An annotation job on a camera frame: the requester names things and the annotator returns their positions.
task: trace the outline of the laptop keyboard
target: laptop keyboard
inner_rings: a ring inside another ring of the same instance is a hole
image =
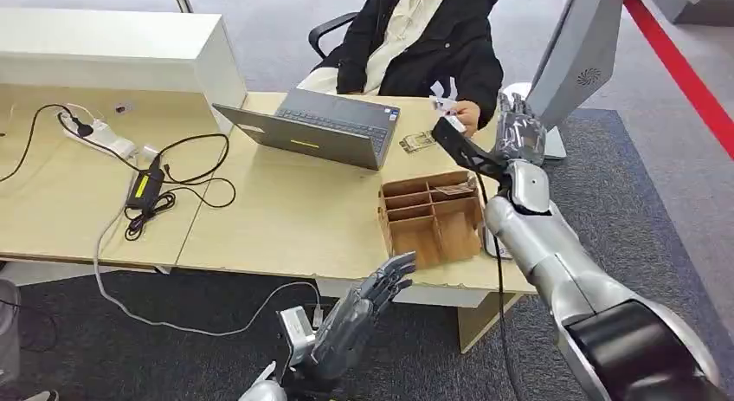
[[[362,124],[357,124],[354,122],[320,117],[317,115],[304,113],[303,111],[280,109],[278,110],[277,115],[279,117],[311,124],[313,126],[322,126],[324,128],[339,130],[344,133],[352,133],[369,137],[372,140],[372,148],[375,150],[375,155],[378,157],[380,156],[380,151],[382,151],[383,145],[385,144],[385,138],[388,136],[388,130],[385,130],[383,128],[378,128],[376,126],[364,126]]]

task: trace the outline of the office chair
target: office chair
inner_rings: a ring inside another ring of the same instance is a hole
[[[356,16],[356,12],[347,13],[333,20],[329,20],[328,22],[321,24],[320,26],[317,26],[316,28],[311,30],[311,32],[308,34],[308,42],[311,44],[313,50],[315,50],[316,53],[321,56],[321,59],[326,58],[326,55],[324,55],[321,47],[319,47],[319,40],[321,40],[321,37],[329,32],[332,32],[333,30],[344,26],[345,24],[351,23],[351,21],[354,20],[354,17]]]

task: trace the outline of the yellow sticker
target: yellow sticker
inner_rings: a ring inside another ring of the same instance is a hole
[[[319,148],[319,146],[317,146],[315,144],[306,143],[305,141],[298,141],[296,139],[292,139],[291,142],[294,143],[294,144],[301,145],[301,146],[306,146],[306,147],[311,147],[311,148]]]
[[[138,190],[135,192],[135,197],[141,197],[143,196],[143,191],[145,190],[145,185],[148,184],[148,175],[144,175],[143,179],[140,180],[140,185],[138,186]]]

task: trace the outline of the floor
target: floor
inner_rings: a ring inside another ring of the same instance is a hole
[[[196,11],[224,14],[239,69],[250,89],[286,90],[319,59],[307,46],[308,30],[358,10],[364,0],[191,1]],[[505,68],[505,83],[532,77],[563,2],[499,1],[491,20],[495,49]],[[177,9],[174,0],[0,0],[0,6]],[[653,11],[724,108],[734,115],[734,29],[672,26]],[[262,22],[269,23],[263,27]],[[325,46],[333,47],[339,39],[339,33],[332,34]],[[683,252],[690,256],[726,330],[734,336],[734,206],[730,202],[734,164],[626,12],[622,13],[615,75],[584,106],[613,109],[620,114],[685,246]],[[11,264],[2,275],[25,284],[89,271],[87,266],[31,268]]]

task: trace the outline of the laptop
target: laptop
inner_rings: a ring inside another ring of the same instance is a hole
[[[379,170],[400,109],[294,89],[275,116],[212,104],[263,146]]]

